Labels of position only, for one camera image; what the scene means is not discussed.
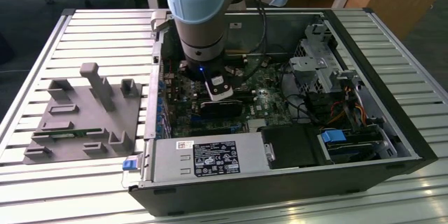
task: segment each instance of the green circuit board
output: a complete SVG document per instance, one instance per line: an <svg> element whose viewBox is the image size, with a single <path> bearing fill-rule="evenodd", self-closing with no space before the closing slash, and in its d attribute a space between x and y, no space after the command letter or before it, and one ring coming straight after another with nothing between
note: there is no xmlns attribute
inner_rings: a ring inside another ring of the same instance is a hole
<svg viewBox="0 0 448 224"><path fill-rule="evenodd" d="M257 60L252 57L245 69L255 67L255 64L257 64ZM244 91L251 94L252 101L243 103L241 115L232 118L203 120L199 108L204 99L197 99L197 97L208 96L205 86L201 82L193 82L187 77L177 75L171 80L167 98L172 137L245 133L249 132L247 122L252 119L265 119L267 125L291 124L291 113L280 95L277 80L277 65L261 67L241 87L233 91Z"/></svg>

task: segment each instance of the floor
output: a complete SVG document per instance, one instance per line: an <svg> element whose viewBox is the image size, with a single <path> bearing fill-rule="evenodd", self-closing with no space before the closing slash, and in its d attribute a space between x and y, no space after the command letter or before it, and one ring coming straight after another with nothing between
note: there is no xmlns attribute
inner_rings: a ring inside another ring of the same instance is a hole
<svg viewBox="0 0 448 224"><path fill-rule="evenodd" d="M89 0L91 8L147 8L145 0ZM16 56L0 65L0 120L65 8L85 8L84 0L0 0L0 34ZM448 0L437 0L404 45L448 90Z"/></svg>

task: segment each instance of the aluminum extrusion table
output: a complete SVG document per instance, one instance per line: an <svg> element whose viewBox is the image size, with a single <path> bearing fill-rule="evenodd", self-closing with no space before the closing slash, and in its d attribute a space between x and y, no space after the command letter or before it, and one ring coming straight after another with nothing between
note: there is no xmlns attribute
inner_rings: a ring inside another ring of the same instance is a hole
<svg viewBox="0 0 448 224"><path fill-rule="evenodd" d="M95 61L109 83L133 78L143 98L136 152L144 147L152 65L152 10L77 10L63 15L0 125L0 223L403 223L448 221L448 96L375 14L335 13L439 156L411 175L368 191L279 204L155 218L121 186L124 158L23 165L53 78L87 85L79 66Z"/></svg>

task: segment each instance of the power supply label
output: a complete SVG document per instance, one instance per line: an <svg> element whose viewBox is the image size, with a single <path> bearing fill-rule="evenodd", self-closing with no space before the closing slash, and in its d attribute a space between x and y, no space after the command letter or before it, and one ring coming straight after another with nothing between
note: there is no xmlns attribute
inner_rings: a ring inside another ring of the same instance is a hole
<svg viewBox="0 0 448 224"><path fill-rule="evenodd" d="M196 177L240 173L237 154L235 141L195 144L193 162Z"/></svg>

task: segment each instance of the motherboard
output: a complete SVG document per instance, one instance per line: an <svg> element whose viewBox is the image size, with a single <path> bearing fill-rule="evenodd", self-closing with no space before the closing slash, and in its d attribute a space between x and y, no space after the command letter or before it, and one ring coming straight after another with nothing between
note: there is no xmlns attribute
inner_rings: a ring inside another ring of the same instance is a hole
<svg viewBox="0 0 448 224"><path fill-rule="evenodd" d="M233 71L241 74L259 60L260 57L249 57L245 68ZM203 82L169 70L164 77L172 138L247 133L261 126L292 123L280 94L277 63L265 64L233 89L233 96L219 102L211 101Z"/></svg>

